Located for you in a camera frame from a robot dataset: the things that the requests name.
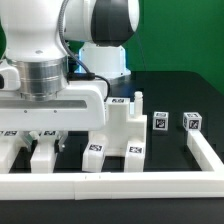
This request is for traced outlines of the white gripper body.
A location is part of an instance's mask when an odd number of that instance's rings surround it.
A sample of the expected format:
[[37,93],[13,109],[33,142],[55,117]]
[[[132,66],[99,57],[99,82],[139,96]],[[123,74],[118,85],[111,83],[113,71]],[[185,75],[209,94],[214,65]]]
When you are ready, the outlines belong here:
[[105,125],[104,81],[71,81],[46,102],[23,99],[19,87],[18,71],[0,63],[0,131],[90,131]]

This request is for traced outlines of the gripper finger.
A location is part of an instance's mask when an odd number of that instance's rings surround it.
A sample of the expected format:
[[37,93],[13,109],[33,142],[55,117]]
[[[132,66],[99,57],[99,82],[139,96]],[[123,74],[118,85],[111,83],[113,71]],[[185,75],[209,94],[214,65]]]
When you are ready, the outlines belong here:
[[36,131],[25,131],[21,134],[21,138],[26,146],[31,148],[33,141],[38,139],[38,133]]
[[67,131],[60,131],[59,132],[59,137],[58,137],[58,148],[60,152],[63,152],[65,149],[65,141],[68,137],[68,132]]

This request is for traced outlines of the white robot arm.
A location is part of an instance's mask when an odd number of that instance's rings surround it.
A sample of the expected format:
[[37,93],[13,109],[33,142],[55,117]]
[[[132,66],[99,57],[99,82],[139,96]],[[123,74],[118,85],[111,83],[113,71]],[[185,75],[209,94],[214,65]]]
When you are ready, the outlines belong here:
[[33,134],[98,129],[105,125],[103,91],[95,74],[68,81],[70,41],[119,47],[139,23],[138,0],[0,0],[6,36],[0,60],[0,131],[25,146]]

